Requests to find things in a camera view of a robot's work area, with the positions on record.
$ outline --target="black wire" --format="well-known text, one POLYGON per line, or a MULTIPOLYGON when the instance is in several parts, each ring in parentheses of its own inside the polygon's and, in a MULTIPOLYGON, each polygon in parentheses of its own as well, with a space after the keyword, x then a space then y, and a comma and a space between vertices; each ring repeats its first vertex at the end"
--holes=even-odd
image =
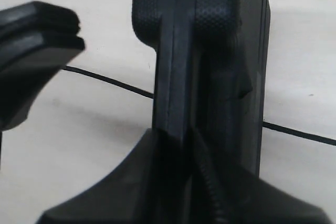
POLYGON ((91 77, 91 78, 94 78, 94 79, 97 79, 97 80, 100 80, 100 81, 107 82, 109 84, 118 86, 120 88, 126 89, 126 90, 134 92, 136 94, 142 95, 143 97, 147 97, 147 98, 150 98, 150 99, 154 98, 154 95, 150 92, 147 92, 147 91, 142 90, 142 89, 138 89, 138 88, 133 87, 131 85, 128 85, 126 83, 108 78, 106 76, 101 76, 100 74, 97 74, 97 73, 92 73, 92 72, 89 72, 89 71, 86 71, 86 70, 83 70, 83 69, 80 69, 80 68, 74 68, 74 67, 69 67, 69 66, 65 66, 63 68, 63 70, 66 70, 66 71, 69 71, 69 72, 74 72, 74 73, 79 73, 79 74, 82 74, 84 76, 88 76, 88 77, 91 77))
MULTIPOLYGON (((92 73, 92 72, 89 72, 89 71, 86 71, 86 70, 83 70, 83 69, 80 69, 80 68, 69 67, 69 66, 66 66, 63 69, 66 70, 66 71, 69 71, 69 72, 79 73, 79 74, 82 74, 84 76, 88 76, 88 77, 91 77, 91 78, 94 78, 94 79, 97 79, 97 80, 100 80, 100 81, 107 82, 109 84, 121 87, 123 89, 126 89, 128 91, 131 91, 133 93, 142 95, 142 96, 150 98, 150 99, 154 98, 154 94, 152 94, 148 91, 138 89, 138 88, 133 87, 131 85, 125 84, 123 82, 120 82, 120 81, 117 81, 117 80, 114 80, 114 79, 111 79, 111 78, 108 78, 108 77, 105 77, 105 76, 101 76, 100 74, 92 73)), ((273 123, 268 123, 268 122, 263 122, 262 126, 267 128, 267 129, 273 130, 273 131, 285 133, 285 134, 292 135, 292 136, 297 136, 297 137, 300 137, 300 138, 305 138, 305 139, 312 140, 312 141, 319 142, 319 143, 324 143, 324 144, 329 144, 329 145, 336 146, 336 140, 331 139, 331 138, 318 136, 318 135, 313 135, 313 134, 309 134, 309 133, 302 132, 302 131, 293 130, 293 129, 290 129, 290 128, 287 128, 287 127, 283 127, 283 126, 273 124, 273 123)))

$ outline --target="black cable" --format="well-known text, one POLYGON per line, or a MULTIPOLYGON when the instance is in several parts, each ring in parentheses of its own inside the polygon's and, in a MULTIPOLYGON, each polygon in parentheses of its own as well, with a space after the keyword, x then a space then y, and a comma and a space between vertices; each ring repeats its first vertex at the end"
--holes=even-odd
POLYGON ((65 66, 63 68, 63 70, 66 70, 66 71, 69 71, 69 72, 74 72, 74 73, 79 73, 79 74, 82 74, 84 76, 88 76, 88 77, 91 77, 91 78, 94 78, 94 79, 97 79, 97 80, 100 80, 100 81, 107 82, 109 84, 118 86, 120 88, 126 89, 126 90, 134 92, 136 94, 142 95, 143 97, 147 97, 147 98, 150 98, 150 99, 154 98, 154 95, 152 93, 148 92, 148 91, 138 89, 138 88, 133 87, 131 85, 128 85, 126 83, 108 78, 106 76, 101 76, 100 74, 97 74, 97 73, 92 73, 92 72, 89 72, 89 71, 86 71, 86 70, 83 70, 83 69, 80 69, 80 68, 74 68, 74 67, 69 67, 69 66, 65 66))
MULTIPOLYGON (((79 73, 79 74, 82 74, 84 76, 88 76, 88 77, 91 77, 91 78, 94 78, 94 79, 97 79, 97 80, 107 82, 109 84, 121 87, 123 89, 126 89, 128 91, 134 92, 136 94, 142 95, 142 96, 150 98, 150 99, 154 98, 154 94, 152 94, 148 91, 138 89, 138 88, 133 87, 131 85, 125 84, 123 82, 120 82, 120 81, 117 81, 117 80, 114 80, 114 79, 111 79, 111 78, 108 78, 108 77, 105 77, 105 76, 101 76, 100 74, 92 73, 92 72, 89 72, 89 71, 86 71, 86 70, 83 70, 83 69, 80 69, 80 68, 69 67, 69 66, 66 66, 63 69, 66 70, 66 71, 69 71, 69 72, 79 73)), ((268 122, 263 122, 262 126, 267 128, 267 129, 273 130, 273 131, 285 133, 285 134, 292 135, 292 136, 297 136, 297 137, 300 137, 300 138, 305 138, 305 139, 312 140, 312 141, 319 142, 319 143, 324 143, 324 144, 329 144, 329 145, 336 146, 336 140, 331 139, 331 138, 318 136, 318 135, 313 135, 313 134, 305 133, 305 132, 302 132, 302 131, 293 130, 293 129, 290 129, 290 128, 287 128, 287 127, 283 127, 283 126, 276 125, 276 124, 273 124, 273 123, 268 123, 268 122)))

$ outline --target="white surface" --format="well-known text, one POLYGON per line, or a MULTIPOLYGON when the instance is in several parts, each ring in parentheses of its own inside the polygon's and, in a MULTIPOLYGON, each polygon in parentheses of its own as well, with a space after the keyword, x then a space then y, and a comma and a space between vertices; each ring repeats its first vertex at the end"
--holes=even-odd
MULTIPOLYGON (((2 0, 0 8, 31 0, 2 0)), ((153 90, 154 52, 136 39, 132 0, 43 0, 74 9, 88 49, 72 66, 153 90)), ((336 2, 270 0, 265 120, 336 138, 336 2)), ((151 101, 74 73, 43 91, 29 120, 6 132, 0 223, 40 213, 110 172, 150 126, 151 101)), ((336 147, 264 130, 261 176, 336 221, 336 147)))

